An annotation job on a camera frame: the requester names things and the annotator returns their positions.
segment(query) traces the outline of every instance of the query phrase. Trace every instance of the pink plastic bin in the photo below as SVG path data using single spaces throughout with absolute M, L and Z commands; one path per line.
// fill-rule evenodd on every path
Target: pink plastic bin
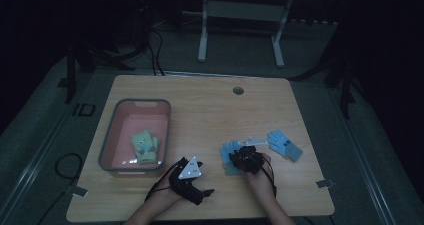
M 99 155 L 99 165 L 114 177 L 160 176 L 165 163 L 171 104 L 162 99 L 118 102 Z M 138 164 L 131 137 L 144 130 L 159 138 L 157 162 Z

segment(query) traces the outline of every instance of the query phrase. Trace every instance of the gray floor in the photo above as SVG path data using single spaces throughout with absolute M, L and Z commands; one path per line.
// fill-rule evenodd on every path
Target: gray floor
M 198 63 L 198 25 L 194 20 L 179 31 L 169 30 L 166 23 L 155 26 L 163 37 L 160 63 L 166 75 L 291 77 L 316 65 L 335 28 L 325 24 L 289 23 L 281 42 L 286 62 L 286 67 L 281 69 L 275 67 L 269 36 L 263 32 L 228 34 L 218 26 L 211 27 L 206 61 Z M 159 37 L 152 34 L 151 43 L 157 49 Z M 149 56 L 147 53 L 137 60 L 127 61 L 129 66 L 138 68 L 133 74 L 152 74 Z M 52 68 L 0 139 L 0 202 L 2 207 L 15 205 L 9 223 L 5 224 L 35 224 L 57 195 L 67 188 L 69 181 L 55 174 L 55 162 L 70 152 L 86 156 L 113 79 L 124 74 L 105 66 L 99 66 L 94 74 L 79 73 L 76 97 L 71 104 L 64 104 L 66 91 L 56 85 L 66 75 L 65 64 L 62 61 Z M 349 106 L 351 118 L 344 119 L 338 109 L 340 89 L 327 89 L 323 85 L 326 72 L 291 84 L 323 174 L 336 184 L 329 188 L 335 205 L 332 215 L 335 224 L 424 224 L 424 206 L 370 105 L 352 89 L 356 102 Z M 77 104 L 95 105 L 93 116 L 74 114 Z M 46 154 L 40 163 L 31 160 L 37 151 Z M 40 170 L 28 179 L 33 183 L 24 187 L 27 190 L 21 195 L 25 196 L 17 196 L 13 188 L 21 174 L 27 171 L 27 164 L 38 166 Z M 66 160 L 63 167 L 71 174 L 76 169 L 76 160 Z M 70 199 L 70 195 L 65 195 L 43 224 L 69 224 L 66 211 Z M 302 217 L 294 219 L 297 224 L 310 224 Z M 308 219 L 314 224 L 331 224 L 327 216 Z M 265 221 L 178 224 L 265 224 Z

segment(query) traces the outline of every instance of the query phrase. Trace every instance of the triangle block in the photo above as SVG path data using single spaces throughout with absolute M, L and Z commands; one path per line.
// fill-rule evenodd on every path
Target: triangle block
M 192 157 L 187 163 L 183 171 L 178 175 L 179 179 L 188 179 L 188 178 L 197 178 L 200 177 L 202 173 L 200 172 L 199 165 L 197 164 L 196 157 Z

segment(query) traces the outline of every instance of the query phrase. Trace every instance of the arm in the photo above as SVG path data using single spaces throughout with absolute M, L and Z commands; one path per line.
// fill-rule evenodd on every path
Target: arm
M 269 163 L 271 162 L 270 156 L 265 153 L 263 156 Z M 272 170 L 267 162 L 264 163 L 263 168 L 268 172 L 268 174 L 272 173 Z M 271 224 L 295 224 L 278 203 L 277 199 L 274 197 L 272 185 L 264 171 L 259 170 L 256 174 L 249 172 L 246 173 L 246 177 L 253 193 L 255 194 L 256 199 L 265 210 Z
M 158 185 L 157 191 L 128 219 L 125 225 L 146 225 L 181 199 L 169 188 L 168 176 Z

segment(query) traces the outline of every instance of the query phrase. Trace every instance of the green cloth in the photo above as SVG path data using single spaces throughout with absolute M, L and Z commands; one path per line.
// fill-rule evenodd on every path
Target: green cloth
M 131 138 L 137 156 L 137 163 L 154 163 L 157 161 L 159 139 L 153 137 L 149 130 L 137 133 Z

